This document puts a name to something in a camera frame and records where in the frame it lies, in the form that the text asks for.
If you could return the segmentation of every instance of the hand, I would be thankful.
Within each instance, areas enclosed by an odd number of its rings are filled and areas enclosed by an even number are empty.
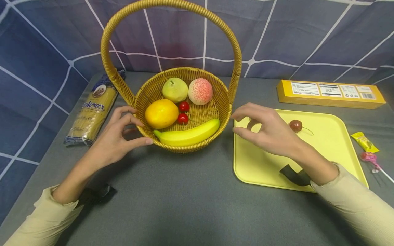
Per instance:
[[[247,128],[235,127],[234,133],[271,154],[294,159],[300,148],[308,146],[274,109],[247,103],[237,108],[231,117],[236,121],[250,117]],[[260,130],[252,132],[252,127],[258,123],[261,123]]]
[[[118,107],[114,110],[107,126],[82,158],[81,162],[89,163],[93,166],[93,171],[119,161],[136,147],[153,144],[153,139],[149,137],[130,141],[124,139],[123,134],[129,131],[125,130],[125,126],[131,124],[144,126],[140,120],[127,112],[136,113],[137,110],[130,106]]]

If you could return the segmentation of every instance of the yellow box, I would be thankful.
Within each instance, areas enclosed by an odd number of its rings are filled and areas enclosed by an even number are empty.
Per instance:
[[[375,85],[281,80],[279,102],[375,109],[386,103]]]

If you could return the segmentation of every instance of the pink lollipop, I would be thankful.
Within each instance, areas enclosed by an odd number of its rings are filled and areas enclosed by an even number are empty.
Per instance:
[[[373,173],[378,173],[379,171],[381,171],[392,183],[394,183],[394,180],[379,166],[379,164],[376,162],[376,155],[374,153],[371,152],[362,152],[360,155],[360,159],[362,161],[369,161],[370,163],[372,163],[375,168],[372,169]]]

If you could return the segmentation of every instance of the banana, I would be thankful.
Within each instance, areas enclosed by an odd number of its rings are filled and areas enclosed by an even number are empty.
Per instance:
[[[193,129],[165,132],[154,130],[153,134],[164,144],[171,146],[189,146],[208,139],[219,129],[219,126],[219,119],[213,119]]]

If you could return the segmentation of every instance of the spaghetti package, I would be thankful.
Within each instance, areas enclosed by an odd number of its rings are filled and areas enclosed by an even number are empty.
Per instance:
[[[379,151],[375,145],[368,140],[368,138],[364,135],[363,132],[356,132],[350,135],[356,142],[362,147],[362,149],[366,152],[376,153]]]
[[[119,71],[119,75],[124,79],[125,71]],[[115,102],[117,94],[118,91],[107,74],[104,74],[89,93],[64,140],[64,144],[92,145]]]

